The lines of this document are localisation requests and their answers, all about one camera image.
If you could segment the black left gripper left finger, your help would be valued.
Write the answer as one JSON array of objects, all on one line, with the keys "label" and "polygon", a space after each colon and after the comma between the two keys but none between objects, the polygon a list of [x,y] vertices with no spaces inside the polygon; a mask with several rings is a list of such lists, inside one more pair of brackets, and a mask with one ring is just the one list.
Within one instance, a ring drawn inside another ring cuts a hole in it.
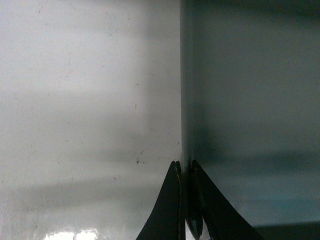
[{"label": "black left gripper left finger", "polygon": [[138,240],[179,240],[181,238],[181,167],[172,161],[155,205],[137,236]]}]

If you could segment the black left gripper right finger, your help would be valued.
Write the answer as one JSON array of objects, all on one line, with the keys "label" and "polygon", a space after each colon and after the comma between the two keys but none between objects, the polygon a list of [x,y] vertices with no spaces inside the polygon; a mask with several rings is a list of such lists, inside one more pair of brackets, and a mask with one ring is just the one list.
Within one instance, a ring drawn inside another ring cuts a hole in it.
[{"label": "black left gripper right finger", "polygon": [[206,224],[212,240],[262,240],[235,210],[200,164],[191,164],[191,233],[199,239]]}]

